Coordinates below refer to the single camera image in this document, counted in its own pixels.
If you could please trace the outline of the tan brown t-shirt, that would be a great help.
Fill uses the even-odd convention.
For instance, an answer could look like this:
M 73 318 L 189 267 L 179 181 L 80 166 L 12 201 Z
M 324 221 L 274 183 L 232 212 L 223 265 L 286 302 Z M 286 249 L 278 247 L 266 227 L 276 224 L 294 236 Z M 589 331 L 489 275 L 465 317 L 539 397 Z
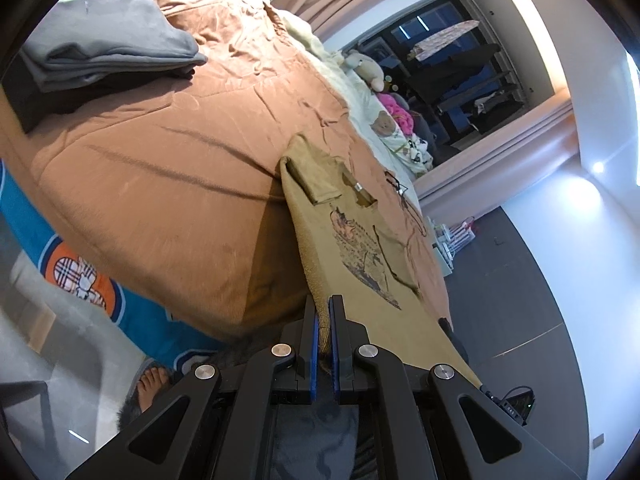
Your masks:
M 331 344 L 330 299 L 340 296 L 372 344 L 424 370 L 449 364 L 479 386 L 438 324 L 449 297 L 431 234 L 390 175 L 362 182 L 303 136 L 288 144 L 280 173 L 322 346 Z

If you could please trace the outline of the person's bare foot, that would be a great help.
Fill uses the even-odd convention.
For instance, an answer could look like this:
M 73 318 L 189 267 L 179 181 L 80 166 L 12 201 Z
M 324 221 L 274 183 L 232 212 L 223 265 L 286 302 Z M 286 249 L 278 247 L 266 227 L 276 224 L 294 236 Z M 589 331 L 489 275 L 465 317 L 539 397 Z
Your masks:
M 145 370 L 137 383 L 139 408 L 148 410 L 154 399 L 169 386 L 169 374 L 163 367 L 152 366 Z

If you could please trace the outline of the blue patterned bed sheet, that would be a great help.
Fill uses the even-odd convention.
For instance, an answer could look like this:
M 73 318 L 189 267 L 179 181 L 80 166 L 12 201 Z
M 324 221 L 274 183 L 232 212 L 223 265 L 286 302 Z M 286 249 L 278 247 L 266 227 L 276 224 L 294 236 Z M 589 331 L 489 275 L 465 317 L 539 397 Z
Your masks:
M 6 166 L 1 167 L 1 213 L 46 282 L 103 311 L 139 350 L 163 366 L 186 373 L 224 348 L 223 342 L 176 320 L 78 255 L 44 220 Z

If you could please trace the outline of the black garment at bed edge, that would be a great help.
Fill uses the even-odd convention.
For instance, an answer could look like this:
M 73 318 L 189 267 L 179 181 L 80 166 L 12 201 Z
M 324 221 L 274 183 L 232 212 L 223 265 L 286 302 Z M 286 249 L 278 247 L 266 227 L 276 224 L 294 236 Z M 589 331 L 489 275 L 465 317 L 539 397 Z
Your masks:
M 462 341 L 454 333 L 454 330 L 452 329 L 448 318 L 439 318 L 438 325 L 442 329 L 442 331 L 445 333 L 445 335 L 448 337 L 448 339 L 450 340 L 454 348 L 457 350 L 457 352 L 460 354 L 460 356 L 462 357 L 462 360 L 465 363 L 469 363 L 468 352 L 466 352 L 466 349 L 464 348 Z

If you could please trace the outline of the white bedside cabinet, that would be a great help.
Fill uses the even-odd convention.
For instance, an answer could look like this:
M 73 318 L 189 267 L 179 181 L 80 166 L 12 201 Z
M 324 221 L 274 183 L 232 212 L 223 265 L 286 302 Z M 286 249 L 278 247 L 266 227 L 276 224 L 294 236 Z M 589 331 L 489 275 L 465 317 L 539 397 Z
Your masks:
M 432 248 L 436 261 L 440 265 L 442 275 L 446 278 L 454 273 L 456 255 L 475 240 L 474 218 L 467 218 L 454 226 L 447 226 L 427 217 L 426 225 L 432 233 Z

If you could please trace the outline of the orange-brown bed blanket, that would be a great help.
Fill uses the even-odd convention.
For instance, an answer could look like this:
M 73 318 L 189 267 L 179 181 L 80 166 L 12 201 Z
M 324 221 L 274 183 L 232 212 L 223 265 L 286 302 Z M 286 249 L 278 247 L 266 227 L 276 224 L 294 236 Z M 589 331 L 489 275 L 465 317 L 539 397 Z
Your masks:
M 362 182 L 411 178 L 262 0 L 153 0 L 207 58 L 189 80 L 110 94 L 26 133 L 1 105 L 1 157 L 62 239 L 178 320 L 232 340 L 308 288 L 279 162 L 294 136 Z

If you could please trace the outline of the right pink curtain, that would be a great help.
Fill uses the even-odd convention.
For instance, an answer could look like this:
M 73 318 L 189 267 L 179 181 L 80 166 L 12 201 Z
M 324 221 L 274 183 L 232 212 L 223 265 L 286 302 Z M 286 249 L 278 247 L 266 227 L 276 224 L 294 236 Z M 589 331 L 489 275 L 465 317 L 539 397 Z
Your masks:
M 559 92 L 423 177 L 414 188 L 438 223 L 480 218 L 579 153 L 570 94 Z

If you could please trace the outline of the cream bear print quilt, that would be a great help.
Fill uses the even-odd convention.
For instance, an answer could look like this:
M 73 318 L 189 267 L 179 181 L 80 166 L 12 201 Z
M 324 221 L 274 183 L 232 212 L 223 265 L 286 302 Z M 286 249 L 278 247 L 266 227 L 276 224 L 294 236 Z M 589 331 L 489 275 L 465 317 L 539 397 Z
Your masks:
M 372 91 L 353 70 L 343 66 L 344 57 L 350 51 L 326 50 L 307 22 L 285 10 L 279 10 L 277 14 L 288 34 L 346 102 L 349 120 L 360 136 L 384 158 L 395 157 L 411 179 L 431 170 L 433 157 L 428 152 L 427 142 L 415 133 L 405 136 L 378 100 L 378 92 Z

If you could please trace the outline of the pink plush toy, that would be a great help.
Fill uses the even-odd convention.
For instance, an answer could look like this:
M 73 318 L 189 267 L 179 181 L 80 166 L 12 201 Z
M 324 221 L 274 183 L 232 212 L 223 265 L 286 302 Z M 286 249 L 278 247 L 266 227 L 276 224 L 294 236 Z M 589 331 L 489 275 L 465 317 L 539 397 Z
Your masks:
M 408 110 L 405 110 L 390 94 L 378 93 L 376 96 L 385 107 L 386 112 L 392 116 L 401 132 L 405 136 L 411 136 L 413 134 L 414 121 Z

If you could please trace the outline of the black folded garment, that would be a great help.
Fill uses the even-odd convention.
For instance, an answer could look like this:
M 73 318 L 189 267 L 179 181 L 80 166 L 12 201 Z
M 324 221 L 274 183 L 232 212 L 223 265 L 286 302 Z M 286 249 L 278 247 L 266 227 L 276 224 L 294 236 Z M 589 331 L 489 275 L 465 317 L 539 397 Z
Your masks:
M 116 73 L 85 87 L 42 92 L 18 56 L 4 75 L 2 87 L 23 130 L 29 133 L 50 114 L 70 114 L 84 104 L 110 94 L 139 88 L 162 78 L 189 80 L 194 73 L 193 66 L 168 72 Z

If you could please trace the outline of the cream plush toy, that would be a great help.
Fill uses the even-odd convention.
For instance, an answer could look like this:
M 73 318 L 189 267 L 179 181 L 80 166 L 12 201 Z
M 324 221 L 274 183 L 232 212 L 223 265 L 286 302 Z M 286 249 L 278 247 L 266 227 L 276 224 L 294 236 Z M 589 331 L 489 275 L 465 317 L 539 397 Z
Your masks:
M 385 75 L 373 58 L 358 51 L 350 51 L 344 57 L 343 66 L 353 70 L 374 92 L 382 92 L 385 87 Z

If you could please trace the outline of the hanging floral garment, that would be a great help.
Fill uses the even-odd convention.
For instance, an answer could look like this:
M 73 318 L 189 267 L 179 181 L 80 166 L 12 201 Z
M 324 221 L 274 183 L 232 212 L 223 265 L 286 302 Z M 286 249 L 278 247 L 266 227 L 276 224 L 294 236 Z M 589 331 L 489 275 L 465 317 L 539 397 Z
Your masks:
M 408 54 L 408 60 L 418 60 L 422 62 L 442 49 L 445 49 L 450 44 L 453 44 L 468 32 L 472 32 L 472 30 L 478 26 L 480 26 L 479 21 L 469 20 L 435 32 L 434 35 L 417 42 L 413 46 Z

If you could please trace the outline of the grey folded garment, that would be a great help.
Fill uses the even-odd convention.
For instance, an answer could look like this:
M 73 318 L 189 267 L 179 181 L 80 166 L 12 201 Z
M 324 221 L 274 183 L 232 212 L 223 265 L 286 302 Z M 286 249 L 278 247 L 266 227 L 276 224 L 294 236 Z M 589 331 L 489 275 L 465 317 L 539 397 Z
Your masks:
M 187 73 L 207 62 L 194 38 L 172 26 L 153 0 L 60 1 L 20 57 L 44 93 L 113 74 Z

